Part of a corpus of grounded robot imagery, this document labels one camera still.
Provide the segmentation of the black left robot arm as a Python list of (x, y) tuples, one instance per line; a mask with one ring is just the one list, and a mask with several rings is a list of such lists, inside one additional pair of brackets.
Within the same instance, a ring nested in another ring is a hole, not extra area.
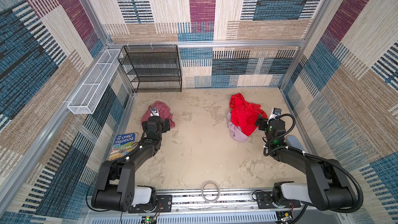
[(102, 163), (90, 206), (97, 211), (126, 212), (135, 197), (135, 172), (161, 148), (162, 134), (171, 129), (170, 120), (152, 116), (143, 122), (144, 134), (133, 150), (121, 158)]

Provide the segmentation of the maroon pink cloth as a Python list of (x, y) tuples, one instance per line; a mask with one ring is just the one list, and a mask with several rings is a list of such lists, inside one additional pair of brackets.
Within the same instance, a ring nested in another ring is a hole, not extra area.
[(171, 109), (161, 101), (156, 101), (154, 104), (150, 105), (144, 115), (141, 118), (141, 123), (147, 121), (151, 116), (151, 109), (156, 108), (158, 110), (158, 115), (162, 118), (162, 120), (169, 119), (170, 120), (170, 127), (175, 128), (176, 123), (173, 121), (173, 114), (171, 113)]

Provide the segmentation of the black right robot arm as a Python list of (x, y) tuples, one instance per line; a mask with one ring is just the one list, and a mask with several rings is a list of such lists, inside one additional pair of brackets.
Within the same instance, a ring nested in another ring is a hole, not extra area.
[(364, 196), (357, 180), (337, 160), (307, 153), (296, 137), (290, 135), (293, 129), (285, 128), (283, 117), (284, 115), (274, 115), (271, 119), (265, 119), (258, 116), (255, 125), (265, 133), (263, 154), (304, 173), (306, 183), (275, 183), (272, 191), (273, 203), (280, 207), (290, 201), (300, 201), (320, 211), (358, 211)]

